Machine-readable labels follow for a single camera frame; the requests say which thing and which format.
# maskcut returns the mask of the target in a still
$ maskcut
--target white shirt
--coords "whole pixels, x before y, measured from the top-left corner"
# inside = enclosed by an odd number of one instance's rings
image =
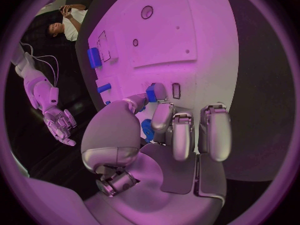
[[[76,8],[71,9],[71,14],[75,20],[82,24],[88,10],[78,10]],[[62,23],[64,24],[64,35],[66,39],[70,41],[76,41],[78,37],[78,32],[74,25],[70,22],[69,19],[63,18]]]

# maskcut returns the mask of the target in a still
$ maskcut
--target blue plastic piece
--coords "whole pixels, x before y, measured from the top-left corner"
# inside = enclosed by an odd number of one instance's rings
[[[108,83],[108,84],[105,84],[103,86],[98,87],[97,91],[98,91],[98,93],[102,93],[102,92],[104,92],[104,91],[106,91],[108,89],[111,89],[111,88],[112,88],[111,84]]]
[[[98,68],[102,66],[100,55],[98,48],[92,47],[87,50],[87,55],[89,58],[90,67],[92,69]]]
[[[156,99],[155,93],[154,93],[154,85],[155,85],[155,83],[152,83],[152,85],[149,86],[146,90],[149,103],[156,103],[157,102],[157,99]]]
[[[145,109],[146,109],[146,107],[143,106],[142,109],[141,109],[139,112],[142,112],[142,111],[144,111]]]
[[[152,141],[154,138],[154,131],[151,127],[151,119],[145,119],[144,121],[142,121],[141,129],[143,133],[146,135],[145,141],[147,143],[150,143],[150,141]]]

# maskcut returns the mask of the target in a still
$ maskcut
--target black hair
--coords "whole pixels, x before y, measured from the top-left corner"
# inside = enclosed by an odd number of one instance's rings
[[[48,39],[54,38],[54,37],[53,37],[53,34],[51,34],[51,33],[50,33],[50,30],[49,30],[50,25],[51,25],[51,24],[49,24],[49,25],[46,27],[46,29],[45,29],[45,36],[46,36],[46,38],[48,38]]]

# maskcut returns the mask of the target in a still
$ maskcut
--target cable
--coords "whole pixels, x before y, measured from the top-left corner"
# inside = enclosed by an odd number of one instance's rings
[[[58,60],[56,59],[56,57],[55,57],[55,56],[52,56],[52,55],[34,56],[34,48],[33,48],[30,44],[24,43],[24,42],[21,42],[21,41],[20,41],[20,44],[23,45],[23,46],[25,46],[25,45],[29,46],[29,47],[30,47],[30,51],[31,51],[31,56],[32,56],[33,58],[35,58],[36,60],[39,60],[39,61],[41,61],[41,62],[44,62],[44,63],[48,64],[48,65],[51,67],[52,72],[53,72],[53,75],[54,75],[54,87],[56,87],[57,84],[58,84],[58,80],[59,80],[59,71],[60,71],[60,68],[59,68],[59,62],[58,62]],[[44,58],[44,57],[53,57],[53,58],[55,59],[56,65],[57,65],[57,76],[55,75],[55,72],[54,72],[53,67],[52,67],[48,62],[46,62],[46,61],[44,61],[44,60],[41,60],[41,59],[38,59],[38,58]]]

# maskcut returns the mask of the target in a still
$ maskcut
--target person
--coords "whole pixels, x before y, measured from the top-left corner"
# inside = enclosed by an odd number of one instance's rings
[[[63,15],[62,23],[56,22],[46,27],[45,34],[48,38],[55,38],[64,34],[66,39],[76,41],[81,24],[87,14],[86,6],[83,4],[65,5],[60,7]]]

